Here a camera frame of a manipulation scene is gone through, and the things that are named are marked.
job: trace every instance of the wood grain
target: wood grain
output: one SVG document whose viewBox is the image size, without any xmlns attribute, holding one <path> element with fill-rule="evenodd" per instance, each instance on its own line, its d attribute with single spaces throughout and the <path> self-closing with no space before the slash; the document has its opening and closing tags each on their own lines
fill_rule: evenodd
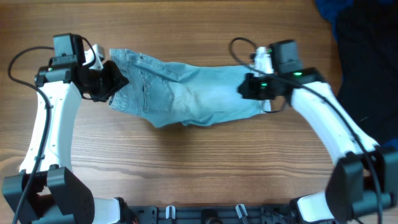
<svg viewBox="0 0 398 224">
<path fill-rule="evenodd" d="M 16 174 L 36 111 L 34 92 L 8 80 L 8 62 L 22 49 L 52 45 L 55 34 L 199 66 L 234 65 L 227 51 L 233 37 L 262 45 L 295 39 L 305 65 L 317 67 L 335 92 L 341 79 L 330 25 L 310 0 L 0 4 L 0 26 L 0 182 Z M 237 50 L 247 58 L 251 49 Z M 14 75 L 33 81 L 51 55 L 22 57 Z M 95 196 L 158 206 L 288 202 L 324 189 L 332 169 L 320 140 L 291 109 L 209 128 L 155 129 L 89 101 L 75 121 L 72 161 Z M 13 213 L 2 197 L 0 209 L 0 223 L 9 223 Z M 392 210 L 385 223 L 397 217 Z"/>
</svg>

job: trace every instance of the folded jeans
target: folded jeans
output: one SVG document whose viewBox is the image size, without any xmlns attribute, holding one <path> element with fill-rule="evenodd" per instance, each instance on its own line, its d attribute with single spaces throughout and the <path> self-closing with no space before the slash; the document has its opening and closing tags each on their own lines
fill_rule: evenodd
<svg viewBox="0 0 398 224">
<path fill-rule="evenodd" d="M 117 111 L 140 116 L 155 127 L 181 122 L 209 126 L 269 111 L 269 102 L 242 99 L 237 88 L 249 70 L 243 66 L 196 67 L 161 62 L 128 49 L 111 58 L 130 81 L 109 102 Z"/>
</svg>

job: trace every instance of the denim fabric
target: denim fabric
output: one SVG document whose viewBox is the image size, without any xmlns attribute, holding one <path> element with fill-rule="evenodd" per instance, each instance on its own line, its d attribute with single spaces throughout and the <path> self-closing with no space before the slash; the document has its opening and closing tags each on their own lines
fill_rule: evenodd
<svg viewBox="0 0 398 224">
<path fill-rule="evenodd" d="M 171 123 L 209 126 L 269 111 L 267 102 L 244 100 L 237 92 L 242 66 L 196 67 L 161 62 L 128 49 L 111 49 L 111 58 L 130 81 L 109 102 L 112 109 L 140 116 L 159 128 Z"/>
</svg>

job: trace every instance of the pant leg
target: pant leg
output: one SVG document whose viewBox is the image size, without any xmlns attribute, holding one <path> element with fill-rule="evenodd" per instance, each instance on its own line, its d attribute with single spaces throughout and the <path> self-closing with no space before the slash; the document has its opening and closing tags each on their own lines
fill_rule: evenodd
<svg viewBox="0 0 398 224">
<path fill-rule="evenodd" d="M 262 113 L 258 101 L 237 93 L 248 72 L 244 67 L 165 63 L 130 50 L 111 50 L 111 56 L 130 84 L 115 94 L 110 107 L 155 127 L 177 122 L 209 126 Z"/>
</svg>

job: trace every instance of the blue jeans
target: blue jeans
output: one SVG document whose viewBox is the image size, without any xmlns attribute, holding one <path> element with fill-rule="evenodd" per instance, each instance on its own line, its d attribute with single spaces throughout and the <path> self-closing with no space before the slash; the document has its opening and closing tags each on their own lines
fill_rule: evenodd
<svg viewBox="0 0 398 224">
<path fill-rule="evenodd" d="M 140 116 L 157 128 L 178 122 L 209 126 L 271 110 L 269 102 L 244 100 L 237 92 L 249 72 L 242 66 L 161 62 L 127 49 L 111 49 L 111 58 L 130 83 L 112 97 L 109 106 Z"/>
</svg>

